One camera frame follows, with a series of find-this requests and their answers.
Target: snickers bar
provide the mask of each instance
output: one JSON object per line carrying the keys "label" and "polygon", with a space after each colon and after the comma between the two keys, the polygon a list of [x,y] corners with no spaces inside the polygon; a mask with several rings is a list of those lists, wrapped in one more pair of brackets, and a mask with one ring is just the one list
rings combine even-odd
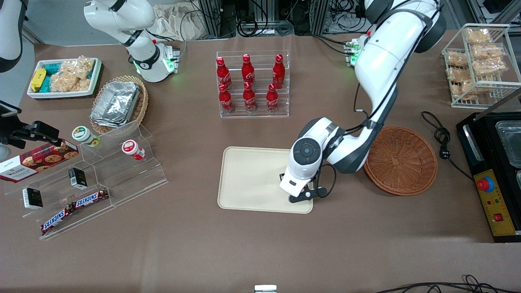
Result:
{"label": "snickers bar", "polygon": [[73,202],[73,203],[71,203],[71,205],[76,210],[76,209],[78,209],[81,206],[89,205],[89,204],[91,204],[93,202],[96,202],[96,201],[98,201],[100,199],[104,199],[104,198],[107,198],[107,197],[108,197],[108,191],[106,189],[103,189],[103,190],[100,190],[100,191],[98,191],[96,193],[93,193],[93,194],[89,195],[88,197],[82,198],[82,199],[80,199],[77,202]]}
{"label": "snickers bar", "polygon": [[47,220],[47,222],[43,223],[43,225],[41,226],[42,235],[45,235],[45,233],[47,233],[53,227],[56,227],[56,225],[59,222],[61,222],[64,218],[66,218],[72,212],[74,212],[74,207],[72,204],[68,204],[63,210],[61,210],[59,213],[54,215],[54,217],[50,218],[49,220]]}

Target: white plastic tray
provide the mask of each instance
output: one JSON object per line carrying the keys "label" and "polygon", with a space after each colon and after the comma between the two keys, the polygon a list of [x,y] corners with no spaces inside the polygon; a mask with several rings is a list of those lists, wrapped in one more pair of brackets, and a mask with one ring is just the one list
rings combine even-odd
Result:
{"label": "white plastic tray", "polygon": [[313,200],[290,203],[279,187],[290,150],[230,146],[222,156],[217,203],[223,209],[307,214]]}
{"label": "white plastic tray", "polygon": [[[91,78],[91,84],[89,85],[89,89],[86,91],[80,91],[80,92],[56,92],[56,93],[35,93],[31,89],[31,85],[27,87],[27,95],[35,100],[62,100],[62,99],[75,99],[80,98],[84,96],[89,96],[94,93],[94,90],[96,88],[98,77],[100,76],[101,71],[101,65],[102,62],[98,58],[92,58],[94,59],[94,68],[92,70],[92,78]],[[41,60],[38,61],[36,64],[36,68],[33,71],[33,74],[30,77],[30,80],[32,80],[32,77],[36,73],[36,71],[40,68],[45,67],[47,64],[55,64],[55,63],[62,63],[63,61],[69,61],[69,60],[76,60],[76,58],[72,59],[55,59],[55,60]]]}

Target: wicker basket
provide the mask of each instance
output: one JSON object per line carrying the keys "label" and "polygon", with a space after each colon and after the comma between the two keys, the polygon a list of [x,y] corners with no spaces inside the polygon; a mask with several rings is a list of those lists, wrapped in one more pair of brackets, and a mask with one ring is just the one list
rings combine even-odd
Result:
{"label": "wicker basket", "polygon": [[[129,129],[126,129],[125,132],[132,132],[135,130],[136,127],[139,127],[139,124],[141,123],[141,121],[143,121],[143,118],[145,117],[145,112],[146,112],[146,107],[148,106],[148,93],[146,92],[146,88],[145,88],[145,85],[143,84],[143,82],[141,80],[139,80],[138,78],[134,77],[134,76],[120,76],[120,77],[116,77],[115,79],[111,80],[110,82],[112,81],[122,81],[122,82],[134,82],[135,84],[138,84],[139,87],[140,87],[140,91],[139,91],[139,96],[138,96],[138,102],[136,103],[135,105],[135,108],[134,108],[134,113],[132,113],[132,118],[130,119],[130,121],[134,121],[134,120],[137,120],[139,123],[136,123],[135,124],[135,127],[129,127]],[[107,87],[107,84],[106,83],[101,89],[100,91],[98,92],[98,94],[96,95],[96,99],[94,100],[94,103],[92,105],[92,108],[94,109],[94,107],[96,106],[96,103],[98,103],[98,100],[100,99],[100,95],[101,93],[103,92],[103,90]],[[98,125],[96,123],[94,123],[93,120],[91,120],[91,125],[92,125],[92,128],[99,134],[104,134],[104,133],[107,133],[113,129],[115,129],[115,127],[109,127],[109,126],[101,126],[101,125]]]}
{"label": "wicker basket", "polygon": [[404,127],[385,127],[376,136],[364,170],[381,189],[414,196],[434,183],[438,159],[418,133]]}

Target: clear acrylic rack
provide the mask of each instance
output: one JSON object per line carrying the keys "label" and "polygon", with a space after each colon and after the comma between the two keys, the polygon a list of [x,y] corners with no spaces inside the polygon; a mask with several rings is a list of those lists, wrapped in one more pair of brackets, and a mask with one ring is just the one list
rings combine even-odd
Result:
{"label": "clear acrylic rack", "polygon": [[[67,204],[99,190],[108,190],[108,199],[77,209],[40,239],[58,236],[168,182],[161,163],[152,152],[152,135],[141,124],[131,122],[100,135],[100,139],[101,143],[95,148],[80,144],[80,156],[49,170],[16,184],[3,182],[5,195],[20,199],[20,216],[35,221],[35,235],[41,235],[40,225]],[[129,139],[145,150],[144,159],[137,161],[121,151],[121,145]],[[68,172],[73,167],[85,172],[88,188],[80,190],[71,186]],[[40,191],[42,209],[24,208],[22,190],[27,187]]]}
{"label": "clear acrylic rack", "polygon": [[[242,93],[244,91],[244,82],[242,80],[242,55],[249,54],[251,63],[255,68],[255,101],[257,102],[257,110],[253,113],[246,111]],[[284,56],[283,64],[286,68],[286,76],[282,89],[277,90],[279,94],[279,110],[274,113],[268,113],[266,105],[266,94],[268,86],[273,81],[273,65],[275,64],[275,56],[282,54]],[[235,111],[231,114],[225,114],[222,111],[219,99],[219,113],[221,118],[261,118],[261,117],[288,117],[290,115],[290,53],[288,50],[274,51],[225,51],[217,52],[217,57],[222,57],[225,64],[230,70],[232,85],[228,89],[231,94]],[[217,96],[219,95],[219,79],[217,81]]]}

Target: brown table surface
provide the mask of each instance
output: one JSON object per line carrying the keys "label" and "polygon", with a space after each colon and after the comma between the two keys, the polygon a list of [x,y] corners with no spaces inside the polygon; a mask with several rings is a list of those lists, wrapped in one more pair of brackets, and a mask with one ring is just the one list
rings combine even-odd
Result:
{"label": "brown table surface", "polygon": [[[453,133],[452,158],[468,170],[455,125],[473,111],[450,107],[440,55],[454,33],[411,57],[386,124],[419,132],[437,152],[433,129],[420,117],[423,110],[435,113]],[[221,119],[216,51],[281,48],[291,54],[290,117]],[[121,45],[36,45],[35,54],[36,60],[98,57],[102,84],[136,75]],[[170,182],[50,241],[38,240],[35,223],[19,217],[18,199],[2,197],[2,291],[252,292],[254,285],[276,284],[280,292],[372,292],[460,282],[463,274],[520,290],[521,244],[491,243],[473,183],[440,159],[434,185],[414,197],[392,196],[361,171],[339,175],[333,193],[306,215],[219,208],[226,147],[288,149],[316,117],[357,125],[363,117],[352,112],[356,85],[343,56],[311,37],[190,42],[178,74],[146,83],[143,125],[155,136],[154,153]],[[70,139],[75,126],[89,125],[92,101],[25,96],[20,118],[45,121]],[[369,109],[363,91],[358,102]],[[323,178],[328,186],[331,174]]]}

